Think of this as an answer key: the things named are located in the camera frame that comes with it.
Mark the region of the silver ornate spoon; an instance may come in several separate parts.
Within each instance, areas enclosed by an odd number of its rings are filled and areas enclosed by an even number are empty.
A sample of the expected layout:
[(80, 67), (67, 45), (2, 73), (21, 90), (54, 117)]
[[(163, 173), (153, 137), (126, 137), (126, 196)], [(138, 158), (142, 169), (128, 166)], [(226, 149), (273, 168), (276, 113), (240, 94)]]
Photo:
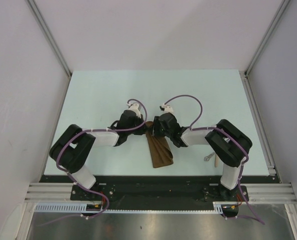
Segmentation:
[(209, 155), (205, 156), (203, 160), (205, 162), (208, 162), (215, 154), (216, 154), (215, 152), (212, 152)]

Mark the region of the left aluminium frame post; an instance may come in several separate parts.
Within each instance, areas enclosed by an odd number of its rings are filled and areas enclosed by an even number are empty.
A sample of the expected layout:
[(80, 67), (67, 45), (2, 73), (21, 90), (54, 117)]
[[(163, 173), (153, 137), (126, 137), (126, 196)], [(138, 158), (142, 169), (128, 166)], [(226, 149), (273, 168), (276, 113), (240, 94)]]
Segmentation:
[(65, 60), (62, 51), (59, 48), (59, 45), (57, 44), (56, 39), (54, 38), (51, 29), (49, 28), (47, 21), (45, 20), (37, 2), (35, 0), (26, 0), (25, 1), (34, 16), (38, 26), (40, 27), (40, 30), (42, 34), (44, 35), (46, 41), (48, 42), (52, 52), (55, 55), (55, 58), (59, 62), (62, 70), (65, 72), (66, 76), (71, 79), (73, 73), (69, 68), (69, 65), (67, 61)]

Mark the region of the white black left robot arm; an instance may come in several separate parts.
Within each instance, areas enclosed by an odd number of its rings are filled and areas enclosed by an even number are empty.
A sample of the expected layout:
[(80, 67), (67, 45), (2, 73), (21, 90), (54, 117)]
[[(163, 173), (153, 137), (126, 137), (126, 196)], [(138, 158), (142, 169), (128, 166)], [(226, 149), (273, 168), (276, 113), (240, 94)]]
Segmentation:
[(95, 199), (99, 194), (96, 178), (85, 166), (91, 149), (118, 147), (130, 135), (143, 135), (146, 125), (140, 108), (138, 103), (129, 104), (120, 118), (106, 129), (83, 130), (71, 124), (51, 147), (49, 157), (55, 161), (58, 169), (82, 186), (81, 193), (88, 200)]

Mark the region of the right aluminium frame post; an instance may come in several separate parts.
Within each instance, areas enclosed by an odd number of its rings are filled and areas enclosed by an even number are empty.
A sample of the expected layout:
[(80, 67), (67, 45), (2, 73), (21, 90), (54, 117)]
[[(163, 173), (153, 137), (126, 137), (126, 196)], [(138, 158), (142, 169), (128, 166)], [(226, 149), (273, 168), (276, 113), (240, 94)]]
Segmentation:
[(246, 69), (243, 71), (243, 75), (247, 78), (251, 71), (253, 70), (255, 64), (261, 57), (263, 51), (265, 50), (267, 44), (269, 43), (270, 39), (272, 38), (274, 32), (277, 30), (282, 18), (284, 17), (287, 9), (289, 8), (292, 0), (282, 0), (280, 5), (278, 6), (268, 28), (266, 29), (258, 47), (256, 48), (249, 64), (247, 65)]

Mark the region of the aluminium frame post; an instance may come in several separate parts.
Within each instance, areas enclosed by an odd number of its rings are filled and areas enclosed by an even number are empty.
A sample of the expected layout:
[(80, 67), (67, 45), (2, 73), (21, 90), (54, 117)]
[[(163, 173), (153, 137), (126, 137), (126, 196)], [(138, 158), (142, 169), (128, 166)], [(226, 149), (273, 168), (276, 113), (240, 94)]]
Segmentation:
[(26, 0), (25, 1), (34, 16), (38, 26), (40, 27), (40, 30), (42, 34), (44, 35), (46, 41), (48, 42), (52, 52), (55, 55), (55, 58), (59, 62), (62, 70), (65, 72), (66, 76), (71, 79), (73, 73), (69, 68), (69, 65), (67, 61), (65, 60), (62, 51), (59, 48), (59, 45), (57, 44), (56, 39), (54, 38), (51, 29), (49, 28), (47, 21), (45, 20), (37, 2), (35, 0)]
[(247, 78), (251, 71), (253, 70), (255, 64), (261, 57), (263, 51), (265, 50), (267, 44), (269, 43), (270, 39), (272, 38), (274, 32), (277, 30), (282, 18), (284, 17), (287, 9), (289, 8), (292, 0), (282, 0), (280, 5), (278, 6), (268, 28), (266, 29), (258, 47), (256, 48), (249, 64), (247, 65), (246, 69), (243, 71), (243, 75)]

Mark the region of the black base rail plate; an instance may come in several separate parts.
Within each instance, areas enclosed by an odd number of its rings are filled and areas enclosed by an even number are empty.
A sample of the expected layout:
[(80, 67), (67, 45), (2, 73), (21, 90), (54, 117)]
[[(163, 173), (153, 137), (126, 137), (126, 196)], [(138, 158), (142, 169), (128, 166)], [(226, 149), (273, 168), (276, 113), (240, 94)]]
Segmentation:
[(269, 176), (245, 176), (241, 186), (227, 190), (220, 186), (219, 176), (101, 176), (86, 191), (63, 175), (44, 175), (42, 184), (70, 184), (71, 201), (96, 204), (103, 201), (114, 210), (200, 210), (209, 202), (238, 202), (248, 198), (247, 184), (277, 183)]

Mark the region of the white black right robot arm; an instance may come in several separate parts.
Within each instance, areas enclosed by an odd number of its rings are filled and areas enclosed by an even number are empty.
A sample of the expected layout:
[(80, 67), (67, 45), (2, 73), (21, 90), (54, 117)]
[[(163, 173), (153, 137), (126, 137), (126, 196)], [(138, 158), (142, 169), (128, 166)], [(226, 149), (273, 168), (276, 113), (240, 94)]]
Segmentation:
[(154, 118), (152, 133), (157, 137), (169, 138), (177, 148), (209, 145), (223, 162), (220, 197), (230, 201), (237, 195), (236, 186), (242, 178), (253, 143), (227, 119), (220, 120), (214, 126), (190, 129), (180, 126), (176, 117), (167, 112)]

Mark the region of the brown cloth napkin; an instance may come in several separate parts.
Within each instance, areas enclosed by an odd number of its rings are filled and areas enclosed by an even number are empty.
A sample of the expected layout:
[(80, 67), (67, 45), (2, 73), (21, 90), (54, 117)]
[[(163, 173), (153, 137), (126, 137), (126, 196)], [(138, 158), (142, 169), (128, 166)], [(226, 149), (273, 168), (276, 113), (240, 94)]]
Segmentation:
[(147, 121), (145, 125), (147, 127), (145, 136), (147, 139), (153, 168), (162, 168), (173, 165), (173, 154), (166, 138), (164, 136), (153, 135), (152, 121)]

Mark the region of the aluminium side rail profile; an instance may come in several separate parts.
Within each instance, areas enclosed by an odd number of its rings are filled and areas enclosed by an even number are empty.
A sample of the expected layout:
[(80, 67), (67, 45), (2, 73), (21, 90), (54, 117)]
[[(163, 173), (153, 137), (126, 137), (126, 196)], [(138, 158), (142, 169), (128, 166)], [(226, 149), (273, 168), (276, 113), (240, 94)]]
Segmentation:
[[(271, 146), (268, 141), (263, 121), (251, 88), (249, 76), (244, 72), (240, 72), (240, 77), (248, 99), (251, 113), (255, 122), (257, 133), (261, 147), (264, 151), (264, 157), (269, 170), (269, 179), (279, 178), (276, 168), (275, 159), (272, 154)], [(291, 233), (297, 240), (297, 198), (291, 183), (250, 183), (246, 185), (250, 191), (249, 202), (252, 205), (284, 205), (286, 212), (286, 221), (290, 223)]]

